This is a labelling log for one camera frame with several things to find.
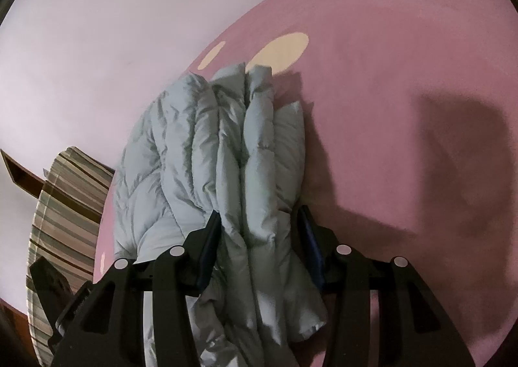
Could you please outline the light blue quilted jacket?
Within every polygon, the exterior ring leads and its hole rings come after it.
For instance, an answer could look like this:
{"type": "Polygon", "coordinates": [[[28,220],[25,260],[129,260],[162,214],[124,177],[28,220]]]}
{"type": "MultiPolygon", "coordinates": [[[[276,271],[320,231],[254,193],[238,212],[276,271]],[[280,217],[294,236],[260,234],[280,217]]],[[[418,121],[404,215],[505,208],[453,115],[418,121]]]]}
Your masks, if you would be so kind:
{"type": "Polygon", "coordinates": [[[114,255],[144,263],[219,214],[211,281],[186,300],[203,366],[294,366],[327,310],[291,247],[305,169],[298,102],[275,107],[271,70],[190,73],[142,113],[112,182],[114,255]]]}

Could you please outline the striped fabric headboard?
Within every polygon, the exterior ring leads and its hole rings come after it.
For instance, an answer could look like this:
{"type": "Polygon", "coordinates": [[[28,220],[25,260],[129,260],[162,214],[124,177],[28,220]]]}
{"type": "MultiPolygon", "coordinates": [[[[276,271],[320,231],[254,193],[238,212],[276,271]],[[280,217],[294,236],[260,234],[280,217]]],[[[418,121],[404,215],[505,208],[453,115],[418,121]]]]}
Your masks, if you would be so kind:
{"type": "Polygon", "coordinates": [[[72,292],[93,278],[96,241],[114,170],[77,147],[50,167],[32,219],[28,264],[45,257],[72,292]]]}

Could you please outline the brown wooden door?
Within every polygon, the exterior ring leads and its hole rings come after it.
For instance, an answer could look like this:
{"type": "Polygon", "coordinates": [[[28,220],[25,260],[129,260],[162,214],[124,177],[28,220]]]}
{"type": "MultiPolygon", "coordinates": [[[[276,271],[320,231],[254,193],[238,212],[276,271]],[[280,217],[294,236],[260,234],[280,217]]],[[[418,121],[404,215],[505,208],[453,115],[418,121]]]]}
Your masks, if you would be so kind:
{"type": "Polygon", "coordinates": [[[18,163],[3,149],[1,155],[11,181],[20,189],[37,199],[43,189],[45,181],[18,163]]]}

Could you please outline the pink polka dot bedspread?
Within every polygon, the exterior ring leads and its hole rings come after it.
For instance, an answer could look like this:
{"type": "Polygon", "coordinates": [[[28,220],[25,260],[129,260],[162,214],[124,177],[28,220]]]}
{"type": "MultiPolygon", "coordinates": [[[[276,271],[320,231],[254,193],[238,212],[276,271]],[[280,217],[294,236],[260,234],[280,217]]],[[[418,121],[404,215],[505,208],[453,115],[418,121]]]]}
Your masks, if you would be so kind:
{"type": "MultiPolygon", "coordinates": [[[[407,258],[472,366],[492,362],[517,318],[512,1],[264,0],[179,79],[211,79],[237,64],[269,67],[275,107],[298,102],[303,110],[291,247],[297,210],[307,206],[364,256],[407,258]]],[[[168,86],[114,135],[116,170],[135,124],[168,86]]],[[[334,299],[319,293],[327,323],[291,345],[294,366],[325,355],[334,299]]]]}

